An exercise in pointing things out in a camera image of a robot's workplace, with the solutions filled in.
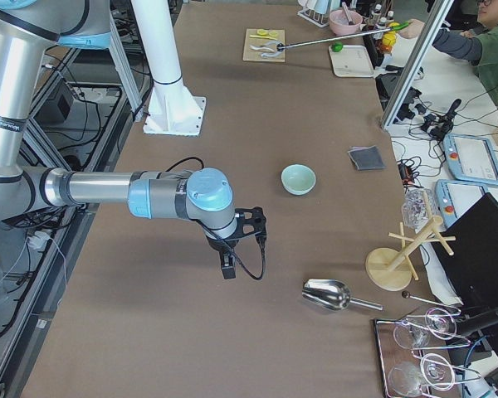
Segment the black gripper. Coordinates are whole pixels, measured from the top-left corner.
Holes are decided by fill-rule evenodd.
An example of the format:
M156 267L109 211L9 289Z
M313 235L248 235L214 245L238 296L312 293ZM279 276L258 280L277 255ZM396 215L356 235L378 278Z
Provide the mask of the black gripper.
M233 232L226 236L220 234L220 230L213 230L204 226L209 245L215 249L220 258L222 277L224 279L236 278L236 267L242 261L237 256L234 247L244 238L254 236L261 251L261 262L266 264L266 217L263 209L259 206L253 208L236 208L234 218L230 226L234 226Z

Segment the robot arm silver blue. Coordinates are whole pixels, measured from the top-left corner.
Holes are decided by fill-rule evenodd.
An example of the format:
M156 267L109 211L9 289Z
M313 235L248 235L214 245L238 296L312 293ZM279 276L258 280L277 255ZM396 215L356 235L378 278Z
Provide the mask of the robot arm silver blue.
M266 218L259 207L235 207L221 171L72 172L17 162L46 50L108 48L110 17L106 1L0 1L0 221L50 206L123 202L137 217L197 222L231 279L242 263L235 245L254 236L264 246Z

